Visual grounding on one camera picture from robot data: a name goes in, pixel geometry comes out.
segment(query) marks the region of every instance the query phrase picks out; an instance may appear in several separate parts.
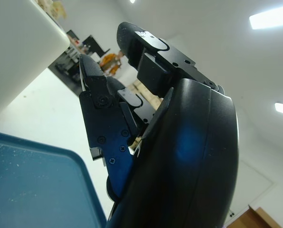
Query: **desk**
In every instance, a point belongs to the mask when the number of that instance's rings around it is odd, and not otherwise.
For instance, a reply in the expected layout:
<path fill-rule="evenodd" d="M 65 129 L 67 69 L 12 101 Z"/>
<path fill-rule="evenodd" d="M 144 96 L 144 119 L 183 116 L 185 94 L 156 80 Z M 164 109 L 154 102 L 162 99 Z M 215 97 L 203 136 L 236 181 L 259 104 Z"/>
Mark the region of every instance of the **desk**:
<path fill-rule="evenodd" d="M 76 152 L 109 216 L 113 202 L 106 192 L 107 170 L 102 160 L 92 160 L 79 99 L 49 69 L 0 113 L 0 132 Z"/>

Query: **robotic hand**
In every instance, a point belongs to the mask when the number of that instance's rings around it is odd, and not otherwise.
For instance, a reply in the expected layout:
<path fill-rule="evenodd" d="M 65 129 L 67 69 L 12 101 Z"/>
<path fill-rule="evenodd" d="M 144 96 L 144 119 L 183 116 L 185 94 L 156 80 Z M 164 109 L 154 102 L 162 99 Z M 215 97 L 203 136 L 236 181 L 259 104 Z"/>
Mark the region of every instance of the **robotic hand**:
<path fill-rule="evenodd" d="M 80 103 L 93 159 L 107 166 L 115 202 L 108 228 L 221 228 L 238 166 L 231 98 L 166 41 L 133 24 L 117 41 L 138 79 L 164 100 L 141 96 L 80 57 Z M 142 140 L 131 155 L 128 146 Z"/>

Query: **orange object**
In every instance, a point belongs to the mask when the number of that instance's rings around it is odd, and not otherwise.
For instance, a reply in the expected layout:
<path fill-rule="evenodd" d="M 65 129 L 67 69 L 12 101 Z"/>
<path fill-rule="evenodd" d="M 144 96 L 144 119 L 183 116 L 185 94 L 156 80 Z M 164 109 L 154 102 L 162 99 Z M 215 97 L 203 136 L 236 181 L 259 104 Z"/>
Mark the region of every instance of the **orange object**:
<path fill-rule="evenodd" d="M 112 53 L 104 56 L 99 64 L 102 71 L 106 72 L 109 70 L 108 75 L 114 76 L 121 66 L 120 58 L 123 56 L 121 54 L 116 55 Z"/>
<path fill-rule="evenodd" d="M 65 12 L 64 6 L 61 1 L 54 1 L 52 3 L 52 9 L 51 12 L 55 19 L 58 19 L 59 17 L 63 17 L 64 19 L 67 18 L 67 14 Z"/>

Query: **black screw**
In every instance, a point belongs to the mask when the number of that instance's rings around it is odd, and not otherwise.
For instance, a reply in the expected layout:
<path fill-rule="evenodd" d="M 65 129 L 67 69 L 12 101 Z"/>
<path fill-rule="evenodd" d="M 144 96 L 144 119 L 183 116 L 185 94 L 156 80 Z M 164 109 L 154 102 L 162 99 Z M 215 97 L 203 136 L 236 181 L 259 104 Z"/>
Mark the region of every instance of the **black screw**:
<path fill-rule="evenodd" d="M 115 158 L 111 158 L 110 160 L 109 160 L 109 163 L 111 164 L 111 165 L 113 165 L 113 164 L 115 164 Z"/>
<path fill-rule="evenodd" d="M 99 95 L 96 99 L 96 106 L 108 107 L 110 106 L 110 104 L 111 104 L 110 98 L 106 95 Z"/>
<path fill-rule="evenodd" d="M 124 151 L 126 151 L 126 147 L 125 147 L 125 146 L 120 146 L 120 147 L 119 147 L 119 150 L 120 150 L 121 152 L 124 152 Z"/>
<path fill-rule="evenodd" d="M 100 144 L 105 144 L 106 140 L 107 139 L 104 136 L 99 136 L 97 138 L 97 142 L 100 143 Z"/>
<path fill-rule="evenodd" d="M 204 81 L 204 84 L 206 85 L 206 86 L 209 86 L 209 87 L 211 87 L 212 89 L 215 89 L 216 88 L 216 84 L 214 84 L 212 81 L 210 81 L 210 80 L 205 80 Z"/>
<path fill-rule="evenodd" d="M 123 137 L 128 137 L 128 135 L 129 135 L 128 130 L 123 130 L 123 131 L 121 132 L 121 135 L 122 135 Z"/>

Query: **white ceiling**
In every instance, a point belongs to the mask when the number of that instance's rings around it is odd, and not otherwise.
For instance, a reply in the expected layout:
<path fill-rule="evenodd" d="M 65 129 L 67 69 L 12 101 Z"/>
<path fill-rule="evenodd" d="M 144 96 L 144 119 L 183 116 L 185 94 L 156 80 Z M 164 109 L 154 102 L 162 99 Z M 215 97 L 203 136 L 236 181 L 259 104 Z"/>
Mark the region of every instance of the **white ceiling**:
<path fill-rule="evenodd" d="M 131 22 L 175 40 L 266 140 L 283 147 L 283 27 L 252 30 L 249 16 L 283 0 L 118 0 Z"/>

